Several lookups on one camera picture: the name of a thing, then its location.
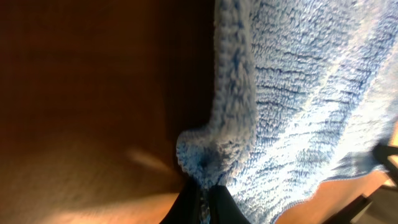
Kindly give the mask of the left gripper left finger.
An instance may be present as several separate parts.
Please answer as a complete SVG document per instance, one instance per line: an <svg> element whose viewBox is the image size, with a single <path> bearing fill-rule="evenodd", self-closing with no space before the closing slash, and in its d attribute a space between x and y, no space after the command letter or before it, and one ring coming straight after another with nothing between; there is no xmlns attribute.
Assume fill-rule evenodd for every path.
<svg viewBox="0 0 398 224"><path fill-rule="evenodd" d="M160 224L199 224L200 187L188 180Z"/></svg>

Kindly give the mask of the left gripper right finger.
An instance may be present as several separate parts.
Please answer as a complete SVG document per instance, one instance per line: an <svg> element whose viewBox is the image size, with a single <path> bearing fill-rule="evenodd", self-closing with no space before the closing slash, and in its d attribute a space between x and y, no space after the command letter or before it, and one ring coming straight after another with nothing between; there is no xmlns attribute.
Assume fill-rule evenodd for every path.
<svg viewBox="0 0 398 224"><path fill-rule="evenodd" d="M223 185L210 189L209 207L211 224L250 224Z"/></svg>

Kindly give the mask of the blue microfibre cloth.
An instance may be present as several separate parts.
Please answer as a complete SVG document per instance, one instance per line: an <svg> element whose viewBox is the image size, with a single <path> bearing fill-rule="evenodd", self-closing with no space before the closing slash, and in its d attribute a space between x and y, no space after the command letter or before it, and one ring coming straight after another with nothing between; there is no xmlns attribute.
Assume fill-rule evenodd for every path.
<svg viewBox="0 0 398 224"><path fill-rule="evenodd" d="M209 123L177 140L182 170L274 223L322 182L383 166L397 121L397 1L217 0Z"/></svg>

